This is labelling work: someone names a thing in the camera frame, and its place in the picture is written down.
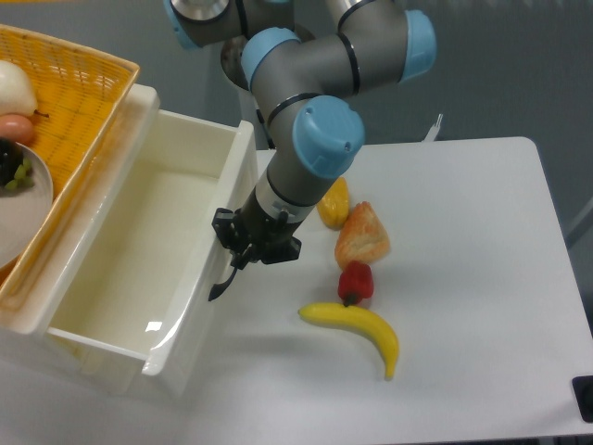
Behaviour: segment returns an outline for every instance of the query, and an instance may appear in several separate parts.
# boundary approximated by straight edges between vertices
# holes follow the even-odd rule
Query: white plastic drawer
[[[117,361],[110,388],[142,372],[183,390],[208,327],[209,288],[228,263],[212,217],[239,207],[256,175],[250,124],[160,111],[47,333],[65,340],[88,375],[102,379]]]

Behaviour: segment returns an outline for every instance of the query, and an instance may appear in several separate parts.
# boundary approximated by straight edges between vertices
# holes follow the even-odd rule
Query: grapes
[[[13,191],[20,186],[32,186],[28,175],[31,168],[31,160],[23,156],[20,145],[0,137],[0,187]]]

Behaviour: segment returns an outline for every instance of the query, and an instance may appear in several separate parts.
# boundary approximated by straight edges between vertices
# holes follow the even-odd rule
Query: pepper stem
[[[354,292],[350,292],[350,293],[346,294],[346,297],[344,298],[344,306],[347,308],[348,306],[356,304],[356,301],[358,299],[359,299],[358,294],[355,294]]]
[[[36,109],[33,114],[36,114],[37,116],[43,116],[44,118],[49,118],[49,114],[47,113],[42,113],[41,111],[39,111],[38,109]]]

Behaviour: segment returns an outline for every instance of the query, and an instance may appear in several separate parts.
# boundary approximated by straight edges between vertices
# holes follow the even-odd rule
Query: blue joint cap
[[[300,42],[297,35],[286,28],[268,28],[267,30],[258,32],[251,38],[251,40],[249,40],[249,42],[247,42],[243,49],[243,55],[241,56],[241,66],[243,67],[249,90],[251,90],[253,76],[263,59],[266,58],[276,46],[290,40]]]
[[[426,73],[436,59],[435,29],[422,11],[406,11],[408,19],[408,51],[401,82]]]
[[[173,25],[173,31],[175,32],[175,36],[177,37],[179,45],[181,45],[183,49],[199,48],[200,46],[195,44],[194,41],[190,39],[189,35],[187,35],[187,33],[183,30],[181,23],[177,19],[175,11],[173,11],[173,5],[170,3],[170,0],[163,0],[163,5],[165,7],[165,11],[167,12],[167,16],[169,17],[170,24]]]
[[[362,119],[342,99],[318,95],[296,115],[295,152],[315,176],[336,179],[348,170],[363,144]]]

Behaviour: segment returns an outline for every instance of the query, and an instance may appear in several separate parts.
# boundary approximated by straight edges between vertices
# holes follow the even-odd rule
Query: gray floor
[[[438,113],[445,114],[444,139],[529,137],[565,228],[593,196],[593,1],[399,3],[431,18],[438,58],[422,78],[349,99],[365,121],[367,142],[421,140]],[[296,12],[318,37],[334,32],[321,0],[298,0]],[[164,109],[231,125],[241,118],[220,68],[221,47],[183,51],[161,0],[3,4],[0,21],[136,61],[139,83],[158,90]],[[592,251],[591,233],[571,251],[584,295],[593,295]]]

